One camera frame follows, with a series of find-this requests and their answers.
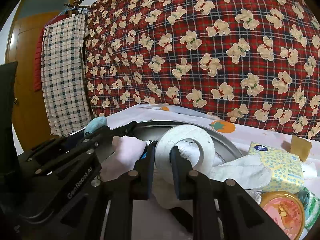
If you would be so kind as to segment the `white tape roll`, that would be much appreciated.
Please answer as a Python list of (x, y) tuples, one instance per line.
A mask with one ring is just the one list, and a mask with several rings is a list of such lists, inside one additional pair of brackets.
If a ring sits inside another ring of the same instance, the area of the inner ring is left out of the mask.
[(208, 174), (215, 159), (215, 146), (210, 135), (195, 125), (180, 125), (169, 129), (158, 140), (155, 164), (161, 177), (173, 184), (170, 162), (171, 150), (177, 146), (181, 156), (191, 162), (195, 170)]

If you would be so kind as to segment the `light blue plush item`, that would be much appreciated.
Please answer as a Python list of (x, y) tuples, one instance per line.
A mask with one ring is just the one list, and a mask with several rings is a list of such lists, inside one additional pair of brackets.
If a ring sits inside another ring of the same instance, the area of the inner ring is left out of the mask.
[(89, 122), (89, 124), (84, 129), (84, 137), (92, 134), (96, 130), (107, 126), (107, 117), (105, 116), (99, 116), (97, 118), (94, 118), (92, 121)]

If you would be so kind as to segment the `yellow tissue pack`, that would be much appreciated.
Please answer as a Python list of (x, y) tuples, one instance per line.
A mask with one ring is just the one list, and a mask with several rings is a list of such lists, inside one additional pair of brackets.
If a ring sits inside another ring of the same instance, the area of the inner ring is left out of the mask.
[(257, 154), (261, 163), (271, 170), (265, 192), (286, 191), (295, 194), (304, 189), (302, 162), (294, 154), (257, 142), (252, 142), (248, 154)]

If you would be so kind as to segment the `red hanging garment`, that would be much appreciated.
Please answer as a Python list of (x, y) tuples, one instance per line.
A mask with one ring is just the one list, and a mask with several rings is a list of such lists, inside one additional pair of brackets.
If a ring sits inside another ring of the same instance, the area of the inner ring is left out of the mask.
[(35, 56), (34, 56), (34, 81), (33, 88), (34, 91), (39, 91), (41, 89), (41, 55), (42, 55), (42, 41), (43, 33), (45, 27), (42, 28), (39, 34), (39, 38), (36, 44)]

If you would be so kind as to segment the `green striped white cloth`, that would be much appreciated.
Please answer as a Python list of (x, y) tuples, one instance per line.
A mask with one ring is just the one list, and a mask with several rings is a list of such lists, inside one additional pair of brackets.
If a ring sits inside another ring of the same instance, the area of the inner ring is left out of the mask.
[(306, 187), (297, 193), (297, 197), (304, 207), (304, 228), (310, 231), (319, 218), (319, 198)]

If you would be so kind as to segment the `white checkered cloth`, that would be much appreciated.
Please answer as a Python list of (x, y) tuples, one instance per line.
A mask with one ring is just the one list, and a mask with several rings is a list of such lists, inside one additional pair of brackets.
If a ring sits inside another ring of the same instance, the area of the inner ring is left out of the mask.
[(68, 136), (91, 120), (85, 85), (82, 49), (85, 15), (47, 26), (43, 33), (41, 86), (50, 133)]

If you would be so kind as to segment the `tan sponge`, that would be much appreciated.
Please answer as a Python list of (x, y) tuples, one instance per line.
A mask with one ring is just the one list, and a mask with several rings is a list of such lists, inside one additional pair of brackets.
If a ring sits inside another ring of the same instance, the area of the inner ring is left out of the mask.
[(290, 153), (299, 156), (302, 162), (305, 162), (310, 154), (312, 148), (312, 143), (297, 137), (293, 136), (291, 139), (291, 148)]

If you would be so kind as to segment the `pink cloth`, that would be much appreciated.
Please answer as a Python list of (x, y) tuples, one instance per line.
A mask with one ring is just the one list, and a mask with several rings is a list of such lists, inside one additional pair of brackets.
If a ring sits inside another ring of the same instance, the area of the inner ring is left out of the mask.
[(102, 182), (115, 180), (132, 170), (135, 162), (144, 153), (146, 146), (145, 141), (135, 137), (114, 136), (112, 140), (114, 152), (101, 165), (100, 178)]

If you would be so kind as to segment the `round metal tray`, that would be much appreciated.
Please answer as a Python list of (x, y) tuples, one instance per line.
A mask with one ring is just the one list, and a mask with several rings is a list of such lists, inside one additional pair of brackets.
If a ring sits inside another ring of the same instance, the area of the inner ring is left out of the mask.
[(214, 145), (215, 157), (219, 157), (224, 162), (233, 161), (243, 156), (242, 152), (225, 136), (220, 133), (200, 125), (183, 128), (185, 123), (180, 121), (143, 121), (131, 122), (106, 132), (104, 142), (109, 144), (113, 136), (135, 137), (142, 141), (159, 141), (165, 137), (164, 142), (172, 140), (175, 145), (191, 145), (195, 149), (188, 150), (187, 155), (191, 157), (191, 163), (196, 164), (197, 160), (208, 154), (208, 144)]

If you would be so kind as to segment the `white gauze cloth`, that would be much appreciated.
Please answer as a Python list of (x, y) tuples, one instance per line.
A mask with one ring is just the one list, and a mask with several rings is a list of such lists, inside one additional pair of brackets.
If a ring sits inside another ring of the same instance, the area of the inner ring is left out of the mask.
[(221, 182), (233, 179), (243, 189), (262, 189), (270, 183), (272, 171), (261, 162), (258, 154), (249, 154), (213, 167), (208, 177)]

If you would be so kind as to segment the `red plaid bear blanket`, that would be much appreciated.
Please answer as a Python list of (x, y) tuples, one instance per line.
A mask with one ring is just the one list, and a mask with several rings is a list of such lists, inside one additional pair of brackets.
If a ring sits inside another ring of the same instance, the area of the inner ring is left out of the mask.
[(319, 22), (304, 0), (96, 0), (94, 116), (174, 105), (319, 139)]

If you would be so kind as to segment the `white fruit print sheet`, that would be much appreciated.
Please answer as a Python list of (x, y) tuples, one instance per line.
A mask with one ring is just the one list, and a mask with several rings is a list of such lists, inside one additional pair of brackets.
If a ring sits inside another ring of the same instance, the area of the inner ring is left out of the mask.
[[(107, 124), (111, 129), (127, 125), (132, 121), (180, 121), (199, 125), (213, 132), (216, 131), (215, 124), (224, 123), (216, 117), (186, 108), (170, 106), (167, 111), (163, 111), (158, 106), (145, 104), (130, 107), (107, 118)], [(222, 135), (243, 155), (247, 154), (252, 142), (286, 151), (291, 149), (292, 136), (275, 131), (235, 124), (231, 125), (231, 132), (223, 132)], [(146, 202), (142, 200), (133, 202), (132, 239), (191, 239), (192, 235), (165, 208), (182, 207), (192, 214), (192, 202), (190, 200), (180, 202), (176, 198), (174, 188), (163, 179), (154, 179), (153, 183), (161, 187), (159, 193), (161, 200), (158, 200), (156, 195), (152, 195)]]

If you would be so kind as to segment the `wooden door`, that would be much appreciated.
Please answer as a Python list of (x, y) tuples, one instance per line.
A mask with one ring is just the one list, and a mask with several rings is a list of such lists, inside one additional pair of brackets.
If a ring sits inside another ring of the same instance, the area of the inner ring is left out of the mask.
[(21, 0), (15, 11), (5, 52), (5, 62), (18, 63), (14, 85), (12, 123), (21, 149), (30, 150), (50, 139), (41, 91), (34, 90), (34, 57), (43, 26), (74, 0)]

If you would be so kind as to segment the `orange round tin lid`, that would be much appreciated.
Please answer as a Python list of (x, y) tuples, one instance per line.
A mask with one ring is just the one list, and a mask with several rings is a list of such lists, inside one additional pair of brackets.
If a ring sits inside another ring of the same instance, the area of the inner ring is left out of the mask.
[(305, 211), (296, 195), (286, 191), (265, 192), (261, 195), (260, 206), (289, 239), (300, 238), (305, 225)]

